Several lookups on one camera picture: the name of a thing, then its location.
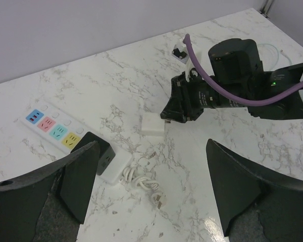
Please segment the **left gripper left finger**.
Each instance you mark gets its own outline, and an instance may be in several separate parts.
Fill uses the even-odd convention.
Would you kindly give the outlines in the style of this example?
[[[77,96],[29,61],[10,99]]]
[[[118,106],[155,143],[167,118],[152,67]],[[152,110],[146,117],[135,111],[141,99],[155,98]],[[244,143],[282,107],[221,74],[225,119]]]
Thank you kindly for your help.
[[[99,145],[0,182],[0,241],[76,241],[96,176]]]

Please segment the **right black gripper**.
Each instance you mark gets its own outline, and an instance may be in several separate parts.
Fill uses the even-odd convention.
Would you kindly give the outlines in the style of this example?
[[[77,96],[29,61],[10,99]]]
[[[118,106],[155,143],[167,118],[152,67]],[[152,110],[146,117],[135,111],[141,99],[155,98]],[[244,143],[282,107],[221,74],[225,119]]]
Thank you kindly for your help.
[[[196,121],[204,111],[202,108],[192,104],[185,72],[175,76],[171,81],[171,98],[160,113],[161,119],[178,123]]]

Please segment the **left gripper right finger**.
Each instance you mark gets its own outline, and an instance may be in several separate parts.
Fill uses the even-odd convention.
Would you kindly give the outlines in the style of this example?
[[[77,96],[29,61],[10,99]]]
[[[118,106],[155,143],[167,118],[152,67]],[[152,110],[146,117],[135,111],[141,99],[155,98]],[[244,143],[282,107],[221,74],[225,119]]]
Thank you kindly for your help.
[[[303,241],[303,180],[248,160],[209,139],[208,167],[230,241]]]

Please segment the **white cube charger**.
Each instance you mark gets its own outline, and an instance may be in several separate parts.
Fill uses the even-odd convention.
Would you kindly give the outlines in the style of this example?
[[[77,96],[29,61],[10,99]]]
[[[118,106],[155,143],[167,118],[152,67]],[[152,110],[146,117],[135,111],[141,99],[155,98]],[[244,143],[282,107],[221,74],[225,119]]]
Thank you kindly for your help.
[[[145,112],[142,115],[141,133],[145,136],[163,137],[169,120],[161,119],[158,113]]]

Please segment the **black cube plug adapter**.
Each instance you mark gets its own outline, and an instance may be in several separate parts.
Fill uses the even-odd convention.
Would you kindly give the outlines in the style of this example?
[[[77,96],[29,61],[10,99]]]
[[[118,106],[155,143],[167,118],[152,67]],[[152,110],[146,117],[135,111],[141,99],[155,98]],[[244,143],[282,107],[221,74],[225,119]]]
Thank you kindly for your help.
[[[92,141],[97,141],[97,143],[99,144],[100,153],[96,174],[102,175],[102,173],[106,170],[106,168],[109,166],[109,164],[116,155],[110,143],[108,143],[107,141],[92,132],[87,132],[79,141],[79,143],[71,150],[71,153]]]

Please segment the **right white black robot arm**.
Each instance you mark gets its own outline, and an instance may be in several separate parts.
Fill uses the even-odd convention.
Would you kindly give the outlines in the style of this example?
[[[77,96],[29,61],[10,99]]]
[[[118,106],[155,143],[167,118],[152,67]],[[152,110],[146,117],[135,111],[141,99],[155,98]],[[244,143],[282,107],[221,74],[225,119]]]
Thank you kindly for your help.
[[[239,38],[209,50],[213,75],[201,68],[201,52],[192,51],[189,39],[177,42],[172,54],[186,69],[171,80],[162,119],[185,123],[205,109],[240,107],[262,119],[303,119],[303,63],[266,72],[256,42]]]

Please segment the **white power strip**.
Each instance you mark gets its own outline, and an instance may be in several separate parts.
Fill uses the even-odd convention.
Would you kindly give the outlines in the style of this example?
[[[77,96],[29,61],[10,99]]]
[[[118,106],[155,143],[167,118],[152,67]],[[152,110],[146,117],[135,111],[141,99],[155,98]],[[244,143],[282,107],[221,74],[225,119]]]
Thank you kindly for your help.
[[[116,155],[102,175],[98,176],[111,185],[120,180],[123,170],[133,160],[130,152],[49,102],[35,104],[23,113],[21,122],[65,154],[70,154],[87,132],[92,132],[110,143]]]

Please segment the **right aluminium frame post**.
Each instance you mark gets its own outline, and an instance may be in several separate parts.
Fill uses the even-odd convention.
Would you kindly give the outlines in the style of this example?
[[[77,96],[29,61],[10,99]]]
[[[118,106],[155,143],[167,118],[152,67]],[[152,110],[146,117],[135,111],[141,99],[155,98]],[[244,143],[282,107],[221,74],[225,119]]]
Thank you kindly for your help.
[[[260,14],[267,18],[274,2],[275,0],[264,0],[261,8],[259,9]]]

